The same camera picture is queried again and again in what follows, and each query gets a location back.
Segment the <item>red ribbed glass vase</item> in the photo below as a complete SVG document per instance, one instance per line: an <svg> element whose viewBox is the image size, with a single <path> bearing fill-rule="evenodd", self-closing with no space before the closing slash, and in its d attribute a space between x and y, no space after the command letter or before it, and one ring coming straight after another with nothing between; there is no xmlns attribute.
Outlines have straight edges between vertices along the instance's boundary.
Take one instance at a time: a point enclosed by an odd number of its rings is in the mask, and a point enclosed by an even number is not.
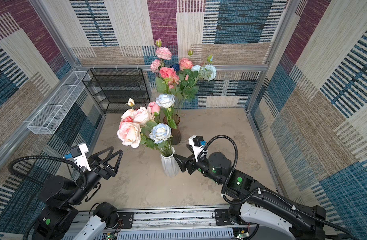
<svg viewBox="0 0 367 240"><path fill-rule="evenodd" d="M171 144L173 146L178 145L181 142L182 136L181 136L181 132L179 129L179 123L181 121L180 116L177 114L173 115L173 119L175 121L176 124L176 129L171 129Z"/></svg>

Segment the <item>white ribbed ceramic vase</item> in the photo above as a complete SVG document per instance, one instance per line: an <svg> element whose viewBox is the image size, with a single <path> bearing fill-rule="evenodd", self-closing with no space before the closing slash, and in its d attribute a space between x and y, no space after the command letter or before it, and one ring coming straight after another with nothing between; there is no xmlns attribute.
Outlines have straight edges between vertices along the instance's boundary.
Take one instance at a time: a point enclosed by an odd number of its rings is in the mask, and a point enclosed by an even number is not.
<svg viewBox="0 0 367 240"><path fill-rule="evenodd" d="M180 172L180 168L174 156L170 155L169 157L164 157L160 155L160 158L165 175L170 178L177 176Z"/></svg>

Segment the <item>coral pink rose stem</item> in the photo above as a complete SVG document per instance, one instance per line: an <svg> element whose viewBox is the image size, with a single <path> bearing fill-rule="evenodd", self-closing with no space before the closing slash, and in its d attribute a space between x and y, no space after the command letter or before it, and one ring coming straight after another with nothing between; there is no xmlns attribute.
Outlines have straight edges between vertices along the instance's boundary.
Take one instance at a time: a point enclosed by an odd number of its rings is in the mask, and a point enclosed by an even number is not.
<svg viewBox="0 0 367 240"><path fill-rule="evenodd" d="M133 123L133 119L131 117L126 117L124 119L121 120L120 125L119 125L119 129L122 128L122 125L125 123Z"/></svg>

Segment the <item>large pale pink rose stem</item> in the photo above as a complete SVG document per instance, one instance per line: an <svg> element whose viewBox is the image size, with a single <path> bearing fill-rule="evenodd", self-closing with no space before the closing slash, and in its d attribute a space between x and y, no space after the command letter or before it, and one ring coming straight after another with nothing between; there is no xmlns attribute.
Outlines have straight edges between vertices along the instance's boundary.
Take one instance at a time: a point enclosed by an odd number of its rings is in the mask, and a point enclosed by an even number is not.
<svg viewBox="0 0 367 240"><path fill-rule="evenodd" d="M160 106L156 102L150 102L148 104L147 110L153 116L159 115L159 113L160 113Z"/></svg>

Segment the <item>large blush rose stem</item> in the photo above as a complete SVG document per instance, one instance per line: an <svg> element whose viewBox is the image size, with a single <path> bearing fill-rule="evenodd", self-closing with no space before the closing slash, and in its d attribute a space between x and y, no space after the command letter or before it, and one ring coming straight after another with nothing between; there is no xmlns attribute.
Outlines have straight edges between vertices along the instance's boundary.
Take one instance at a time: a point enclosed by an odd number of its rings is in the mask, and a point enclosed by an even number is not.
<svg viewBox="0 0 367 240"><path fill-rule="evenodd" d="M140 107L138 110L131 114L131 118L134 123L139 124L141 127L146 126L147 122L154 120L154 115L151 112L150 107Z"/></svg>

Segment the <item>magenta rose stem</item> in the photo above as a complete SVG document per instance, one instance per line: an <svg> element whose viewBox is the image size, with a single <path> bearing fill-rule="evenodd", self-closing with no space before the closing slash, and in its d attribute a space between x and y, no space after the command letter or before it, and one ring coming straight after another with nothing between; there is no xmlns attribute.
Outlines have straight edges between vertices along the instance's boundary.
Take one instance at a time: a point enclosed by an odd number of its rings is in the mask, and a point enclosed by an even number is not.
<svg viewBox="0 0 367 240"><path fill-rule="evenodd" d="M169 89L175 88L175 86L180 82L180 78L174 68L162 67L159 70L159 75L163 81L167 83Z"/></svg>

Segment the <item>eucalyptus and pale flower stem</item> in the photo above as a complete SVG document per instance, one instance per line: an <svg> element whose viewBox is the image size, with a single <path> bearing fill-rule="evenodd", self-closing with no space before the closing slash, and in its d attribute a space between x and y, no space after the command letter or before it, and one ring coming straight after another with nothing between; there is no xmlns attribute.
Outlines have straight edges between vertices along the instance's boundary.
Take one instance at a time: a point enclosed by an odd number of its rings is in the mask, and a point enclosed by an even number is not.
<svg viewBox="0 0 367 240"><path fill-rule="evenodd" d="M209 55L207 57L206 64L203 65L195 65L191 68L192 72L197 72L197 78L206 80L206 81L213 81L216 77L216 67L212 64L213 63L213 55Z"/></svg>

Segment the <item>blue artificial rose stem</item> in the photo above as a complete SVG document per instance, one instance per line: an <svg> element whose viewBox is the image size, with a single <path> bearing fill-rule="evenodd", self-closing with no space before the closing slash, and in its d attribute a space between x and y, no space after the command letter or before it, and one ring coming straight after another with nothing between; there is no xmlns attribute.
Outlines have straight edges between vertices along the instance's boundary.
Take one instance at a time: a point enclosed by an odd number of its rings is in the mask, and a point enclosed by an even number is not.
<svg viewBox="0 0 367 240"><path fill-rule="evenodd" d="M179 64L174 64L171 66L176 72L180 71L180 65Z"/></svg>

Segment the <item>pink rose stem with bud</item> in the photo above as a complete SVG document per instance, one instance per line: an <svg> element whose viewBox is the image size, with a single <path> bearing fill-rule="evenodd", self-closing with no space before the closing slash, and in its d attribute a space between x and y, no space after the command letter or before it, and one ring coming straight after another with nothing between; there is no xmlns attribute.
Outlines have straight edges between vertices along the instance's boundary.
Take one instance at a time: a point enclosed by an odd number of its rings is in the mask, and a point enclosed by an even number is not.
<svg viewBox="0 0 367 240"><path fill-rule="evenodd" d="M190 59L190 57L193 55L193 51L192 49L188 50L187 52L187 55L188 57L184 57L184 58L181 58L178 62L179 64L179 69L181 71L184 71L184 70L191 70L192 67L193 67L193 63Z"/></svg>

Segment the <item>pink carnation stem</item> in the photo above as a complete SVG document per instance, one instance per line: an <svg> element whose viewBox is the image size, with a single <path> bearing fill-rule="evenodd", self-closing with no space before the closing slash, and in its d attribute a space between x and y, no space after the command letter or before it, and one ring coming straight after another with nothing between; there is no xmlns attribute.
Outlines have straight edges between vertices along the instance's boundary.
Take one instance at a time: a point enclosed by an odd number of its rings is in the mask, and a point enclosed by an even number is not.
<svg viewBox="0 0 367 240"><path fill-rule="evenodd" d="M157 56L157 59L151 62L150 69L153 73L158 73L161 68L166 66L165 61L171 60L172 53L168 48L162 46L161 39L157 39L155 41L155 45L155 54Z"/></svg>

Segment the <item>cream white rose stem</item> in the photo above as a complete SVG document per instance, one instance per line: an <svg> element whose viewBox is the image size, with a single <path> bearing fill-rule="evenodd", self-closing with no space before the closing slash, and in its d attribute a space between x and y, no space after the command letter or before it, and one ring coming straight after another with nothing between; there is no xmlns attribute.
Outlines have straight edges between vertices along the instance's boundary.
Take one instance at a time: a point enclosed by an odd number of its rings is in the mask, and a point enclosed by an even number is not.
<svg viewBox="0 0 367 240"><path fill-rule="evenodd" d="M121 122L117 131L117 137L124 146L138 148L141 140L141 127L138 123Z"/></svg>

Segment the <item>cream double rose stem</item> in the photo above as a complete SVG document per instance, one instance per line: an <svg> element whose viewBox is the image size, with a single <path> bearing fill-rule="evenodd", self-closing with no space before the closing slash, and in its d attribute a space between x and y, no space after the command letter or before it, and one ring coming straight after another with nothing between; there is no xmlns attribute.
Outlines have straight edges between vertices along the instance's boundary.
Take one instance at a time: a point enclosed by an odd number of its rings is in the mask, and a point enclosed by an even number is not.
<svg viewBox="0 0 367 240"><path fill-rule="evenodd" d="M122 120L124 120L128 117L130 118L132 116L132 114L134 112L134 108L133 108L134 104L135 104L134 100L132 98L129 98L126 105L129 106L130 109L128 109L127 111L125 111L125 113L122 114L122 116L121 116Z"/></svg>

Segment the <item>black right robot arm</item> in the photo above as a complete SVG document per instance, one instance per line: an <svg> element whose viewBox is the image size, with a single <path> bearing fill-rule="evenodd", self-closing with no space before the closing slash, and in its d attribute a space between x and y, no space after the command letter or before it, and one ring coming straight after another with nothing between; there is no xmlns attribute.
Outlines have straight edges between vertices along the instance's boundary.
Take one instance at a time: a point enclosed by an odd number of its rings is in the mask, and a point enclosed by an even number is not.
<svg viewBox="0 0 367 240"><path fill-rule="evenodd" d="M267 227L292 240L323 240L325 211L318 206L307 207L277 195L253 177L231 170L232 162L221 152L215 152L204 160L194 155L174 159L182 172L200 171L203 176L225 187L225 195L231 198L226 214L233 224L253 223Z"/></svg>

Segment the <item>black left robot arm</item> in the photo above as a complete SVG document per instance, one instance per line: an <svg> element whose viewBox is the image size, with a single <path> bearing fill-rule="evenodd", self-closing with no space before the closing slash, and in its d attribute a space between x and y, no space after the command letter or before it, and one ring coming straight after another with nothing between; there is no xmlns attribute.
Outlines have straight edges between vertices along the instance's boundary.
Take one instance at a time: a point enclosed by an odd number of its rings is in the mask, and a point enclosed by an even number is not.
<svg viewBox="0 0 367 240"><path fill-rule="evenodd" d="M123 151L109 147L91 155L91 170L83 171L77 180L52 176L45 181L38 198L46 204L33 225L34 240L61 240L79 211L75 206L89 202L100 190L101 180L118 173Z"/></svg>

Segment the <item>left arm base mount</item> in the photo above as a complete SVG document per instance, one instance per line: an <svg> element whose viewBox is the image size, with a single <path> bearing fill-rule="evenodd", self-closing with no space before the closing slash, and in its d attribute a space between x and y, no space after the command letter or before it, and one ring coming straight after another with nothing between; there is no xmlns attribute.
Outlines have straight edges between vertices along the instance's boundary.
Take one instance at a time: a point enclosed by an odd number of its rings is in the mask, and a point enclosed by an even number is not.
<svg viewBox="0 0 367 240"><path fill-rule="evenodd" d="M92 216L97 216L101 222L106 223L106 229L131 229L134 212L119 212L112 204L103 202L97 205Z"/></svg>

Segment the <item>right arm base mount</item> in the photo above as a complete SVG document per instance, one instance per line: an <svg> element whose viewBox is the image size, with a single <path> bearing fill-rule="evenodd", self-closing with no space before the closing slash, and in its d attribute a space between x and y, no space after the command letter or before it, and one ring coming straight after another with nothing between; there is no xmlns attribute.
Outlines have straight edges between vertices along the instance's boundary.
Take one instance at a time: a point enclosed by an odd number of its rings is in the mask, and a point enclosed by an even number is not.
<svg viewBox="0 0 367 240"><path fill-rule="evenodd" d="M239 205L230 205L228 209L215 209L212 213L212 217L215 219L217 226L230 226L230 225L246 225L241 218L241 207Z"/></svg>

